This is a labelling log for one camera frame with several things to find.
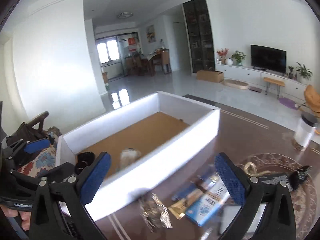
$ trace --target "finger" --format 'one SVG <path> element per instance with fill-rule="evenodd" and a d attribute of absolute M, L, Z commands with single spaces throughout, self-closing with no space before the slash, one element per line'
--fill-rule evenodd
<path fill-rule="evenodd" d="M 25 231 L 29 230 L 29 228 L 30 228 L 30 220 L 22 221 L 21 227 Z"/>
<path fill-rule="evenodd" d="M 30 220 L 31 212 L 19 211 L 22 220 Z"/>
<path fill-rule="evenodd" d="M 18 211 L 7 208 L 6 206 L 0 205 L 1 209 L 6 217 L 18 216 Z"/>

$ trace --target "ceiling light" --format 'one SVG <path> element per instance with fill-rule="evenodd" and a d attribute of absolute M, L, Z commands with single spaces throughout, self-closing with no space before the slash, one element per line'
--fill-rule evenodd
<path fill-rule="evenodd" d="M 124 12 L 122 14 L 119 14 L 118 15 L 118 18 L 119 19 L 127 19 L 127 18 L 130 18 L 133 16 L 133 13 L 130 13 L 130 12 Z"/>

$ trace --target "black flat screen tv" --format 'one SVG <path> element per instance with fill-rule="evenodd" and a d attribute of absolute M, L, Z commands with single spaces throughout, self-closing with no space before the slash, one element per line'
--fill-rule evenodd
<path fill-rule="evenodd" d="M 251 65 L 253 67 L 285 73 L 287 52 L 279 49 L 251 45 Z"/>

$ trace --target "purple mat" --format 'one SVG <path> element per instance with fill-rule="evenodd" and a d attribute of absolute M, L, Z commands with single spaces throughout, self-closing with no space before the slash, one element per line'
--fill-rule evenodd
<path fill-rule="evenodd" d="M 296 102 L 293 101 L 293 100 L 291 100 L 291 99 L 288 99 L 288 98 L 279 98 L 279 102 L 280 102 L 281 104 L 283 104 L 284 106 L 288 107 L 288 108 L 297 110 L 297 108 L 295 107 Z"/>

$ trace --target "white box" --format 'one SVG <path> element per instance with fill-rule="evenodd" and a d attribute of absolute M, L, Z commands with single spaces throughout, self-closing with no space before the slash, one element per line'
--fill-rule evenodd
<path fill-rule="evenodd" d="M 59 137 L 56 166 L 65 162 L 75 164 L 75 155 L 82 150 L 157 112 L 183 119 L 190 126 L 134 164 L 105 179 L 92 202 L 85 206 L 94 221 L 150 191 L 201 151 L 218 134 L 220 109 L 159 91 Z"/>

